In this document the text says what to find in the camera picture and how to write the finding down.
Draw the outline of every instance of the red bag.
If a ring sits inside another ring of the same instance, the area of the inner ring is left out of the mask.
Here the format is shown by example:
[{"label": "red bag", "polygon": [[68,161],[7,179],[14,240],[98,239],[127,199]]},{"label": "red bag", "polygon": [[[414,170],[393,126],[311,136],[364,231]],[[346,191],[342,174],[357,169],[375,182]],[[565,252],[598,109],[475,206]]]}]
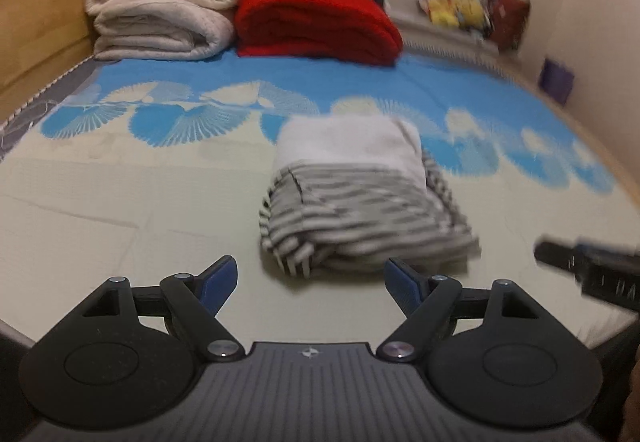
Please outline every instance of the red bag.
[{"label": "red bag", "polygon": [[494,30],[489,40],[498,45],[498,50],[518,48],[530,10],[529,0],[493,0],[489,14]]}]

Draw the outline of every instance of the wooden headboard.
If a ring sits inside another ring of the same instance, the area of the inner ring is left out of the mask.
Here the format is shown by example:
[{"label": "wooden headboard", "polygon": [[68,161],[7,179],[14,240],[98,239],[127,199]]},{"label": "wooden headboard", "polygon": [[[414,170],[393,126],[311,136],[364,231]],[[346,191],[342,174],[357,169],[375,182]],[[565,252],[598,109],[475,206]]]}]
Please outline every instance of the wooden headboard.
[{"label": "wooden headboard", "polygon": [[92,53],[82,0],[0,0],[0,123]]}]

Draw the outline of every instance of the ridged gray surface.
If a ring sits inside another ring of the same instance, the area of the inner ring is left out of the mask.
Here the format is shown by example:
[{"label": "ridged gray surface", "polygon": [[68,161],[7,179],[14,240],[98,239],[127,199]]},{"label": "ridged gray surface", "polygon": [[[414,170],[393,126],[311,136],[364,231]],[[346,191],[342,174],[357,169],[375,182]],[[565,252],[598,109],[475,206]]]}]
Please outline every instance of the ridged gray surface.
[{"label": "ridged gray surface", "polygon": [[475,424],[439,403],[413,367],[378,361],[363,343],[313,347],[257,343],[251,356],[242,361],[208,366],[184,401],[149,422],[111,432],[80,432],[41,422],[24,440],[595,442],[598,439],[579,424],[539,433],[506,432]]}]

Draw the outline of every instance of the bed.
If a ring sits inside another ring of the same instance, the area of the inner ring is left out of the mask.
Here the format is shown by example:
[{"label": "bed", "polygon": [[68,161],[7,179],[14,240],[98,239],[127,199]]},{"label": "bed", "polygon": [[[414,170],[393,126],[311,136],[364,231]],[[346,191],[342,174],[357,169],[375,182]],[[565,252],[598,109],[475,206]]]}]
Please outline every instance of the bed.
[{"label": "bed", "polygon": [[633,321],[533,259],[543,234],[634,245],[640,232],[625,191],[540,99],[413,54],[391,69],[233,50],[200,62],[88,59],[9,119],[0,317],[38,339],[109,276],[153,285],[230,254],[239,284],[219,317],[245,346],[377,345],[402,321],[380,276],[290,279],[258,245],[278,130],[290,115],[345,112],[417,126],[479,236],[481,258],[449,268],[465,286],[513,279],[588,346]]}]

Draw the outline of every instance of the blue patterned sheet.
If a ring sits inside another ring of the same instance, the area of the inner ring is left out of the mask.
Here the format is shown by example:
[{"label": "blue patterned sheet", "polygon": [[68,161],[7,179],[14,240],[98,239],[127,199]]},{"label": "blue patterned sheet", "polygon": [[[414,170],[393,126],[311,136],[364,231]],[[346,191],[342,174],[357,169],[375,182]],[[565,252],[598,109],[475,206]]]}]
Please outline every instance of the blue patterned sheet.
[{"label": "blue patterned sheet", "polygon": [[[243,84],[257,84],[254,97],[234,95]],[[136,139],[162,148],[224,135],[255,111],[271,143],[293,114],[382,112],[413,122],[424,148],[458,176],[490,177],[510,162],[549,188],[567,188],[572,177],[595,193],[614,186],[599,162],[580,155],[584,147],[571,130],[522,88],[408,55],[395,68],[238,58],[233,50],[198,62],[120,61],[103,66],[91,85],[68,97],[40,133],[70,138],[127,114]]]}]

